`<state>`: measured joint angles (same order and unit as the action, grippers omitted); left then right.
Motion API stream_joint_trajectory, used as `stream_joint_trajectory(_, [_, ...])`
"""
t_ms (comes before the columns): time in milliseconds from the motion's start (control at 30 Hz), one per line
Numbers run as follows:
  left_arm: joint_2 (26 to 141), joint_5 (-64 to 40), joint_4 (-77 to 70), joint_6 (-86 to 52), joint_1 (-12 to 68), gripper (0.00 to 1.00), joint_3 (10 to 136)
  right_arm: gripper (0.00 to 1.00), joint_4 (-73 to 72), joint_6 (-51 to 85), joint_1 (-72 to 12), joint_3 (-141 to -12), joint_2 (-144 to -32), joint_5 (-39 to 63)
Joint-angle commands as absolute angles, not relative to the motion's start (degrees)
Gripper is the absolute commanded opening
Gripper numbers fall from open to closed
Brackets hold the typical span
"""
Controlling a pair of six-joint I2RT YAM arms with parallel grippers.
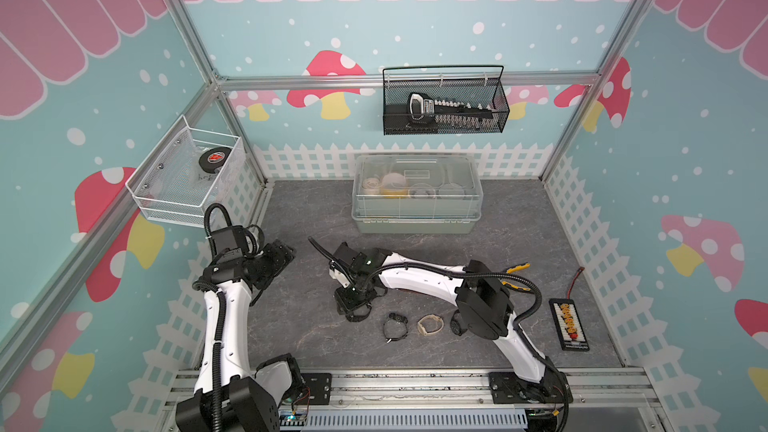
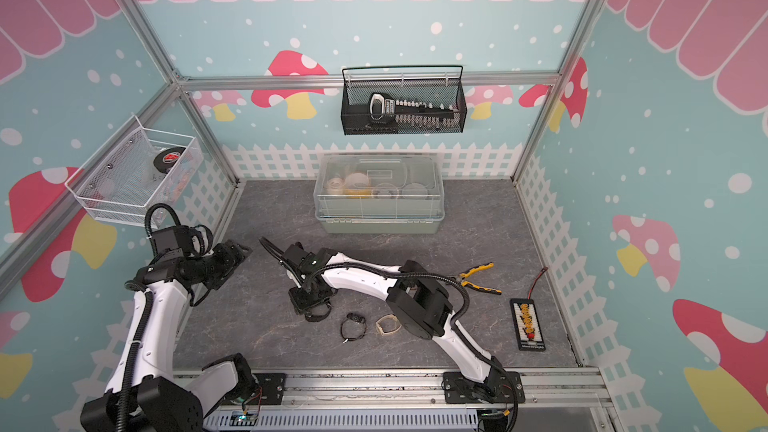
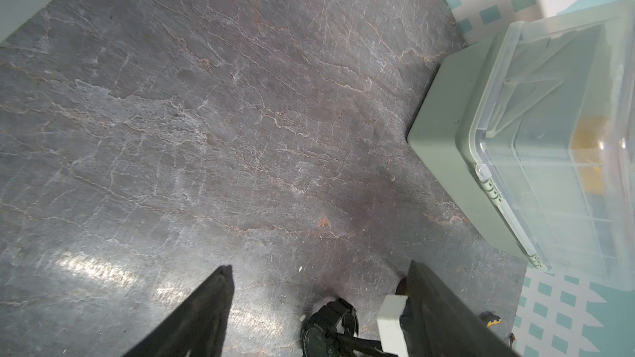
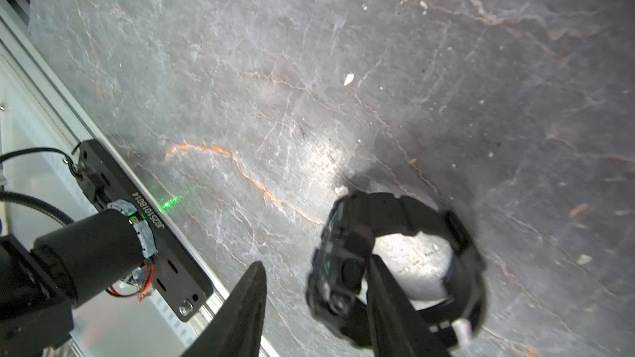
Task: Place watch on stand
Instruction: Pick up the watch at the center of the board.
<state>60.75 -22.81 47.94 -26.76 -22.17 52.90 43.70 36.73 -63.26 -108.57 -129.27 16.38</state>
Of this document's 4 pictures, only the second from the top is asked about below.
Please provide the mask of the large black digital watch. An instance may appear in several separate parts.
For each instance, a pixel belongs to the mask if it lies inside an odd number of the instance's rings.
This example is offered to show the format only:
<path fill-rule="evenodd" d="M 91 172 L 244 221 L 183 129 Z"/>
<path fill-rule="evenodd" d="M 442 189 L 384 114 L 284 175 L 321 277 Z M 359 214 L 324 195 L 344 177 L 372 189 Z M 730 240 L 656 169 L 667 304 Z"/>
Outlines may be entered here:
<path fill-rule="evenodd" d="M 332 304 L 324 302 L 308 308 L 304 311 L 303 315 L 307 322 L 317 323 L 325 320 L 331 314 L 332 310 Z"/>

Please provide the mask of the black rugged sport watch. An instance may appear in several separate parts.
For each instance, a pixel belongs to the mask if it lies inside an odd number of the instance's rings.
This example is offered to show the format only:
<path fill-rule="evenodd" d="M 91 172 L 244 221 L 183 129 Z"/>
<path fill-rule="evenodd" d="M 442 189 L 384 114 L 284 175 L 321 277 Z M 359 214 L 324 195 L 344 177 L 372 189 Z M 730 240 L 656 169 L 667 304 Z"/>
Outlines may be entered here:
<path fill-rule="evenodd" d="M 365 337 L 367 319 L 358 313 L 349 312 L 340 323 L 339 332 L 343 343 L 356 342 Z"/>

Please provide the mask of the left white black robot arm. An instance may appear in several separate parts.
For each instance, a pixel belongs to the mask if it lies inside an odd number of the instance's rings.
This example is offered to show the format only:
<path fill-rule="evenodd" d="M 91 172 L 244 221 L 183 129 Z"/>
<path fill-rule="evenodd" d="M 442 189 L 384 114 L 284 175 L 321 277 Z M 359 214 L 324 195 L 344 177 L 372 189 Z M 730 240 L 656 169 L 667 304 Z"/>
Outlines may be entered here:
<path fill-rule="evenodd" d="M 248 258 L 235 241 L 214 243 L 211 230 L 181 223 L 168 204 L 144 217 L 153 259 L 125 284 L 133 317 L 118 366 L 103 395 L 84 404 L 86 431 L 201 431 L 224 402 L 260 396 L 257 379 L 239 353 L 218 359 L 186 386 L 173 379 L 175 339 L 186 307 L 200 304 L 196 285 L 219 289 Z"/>

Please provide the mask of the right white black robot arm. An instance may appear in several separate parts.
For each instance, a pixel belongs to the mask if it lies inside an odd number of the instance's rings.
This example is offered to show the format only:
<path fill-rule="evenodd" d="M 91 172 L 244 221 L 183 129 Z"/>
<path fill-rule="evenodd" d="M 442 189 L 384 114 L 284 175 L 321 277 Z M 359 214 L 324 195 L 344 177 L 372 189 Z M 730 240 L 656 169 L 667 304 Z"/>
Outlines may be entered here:
<path fill-rule="evenodd" d="M 435 342 L 455 362 L 460 371 L 455 390 L 472 401 L 505 406 L 501 412 L 483 414 L 483 420 L 505 419 L 506 429 L 514 428 L 521 402 L 517 386 L 502 363 L 460 323 L 469 310 L 470 296 L 457 280 L 431 273 L 412 260 L 384 266 L 333 249 L 312 253 L 299 242 L 285 250 L 265 237 L 259 243 L 293 280 L 289 297 L 296 314 L 308 322 L 324 320 L 328 315 L 316 315 L 314 310 L 324 306 L 330 312 L 331 298 L 339 290 L 385 302 L 404 329 Z"/>

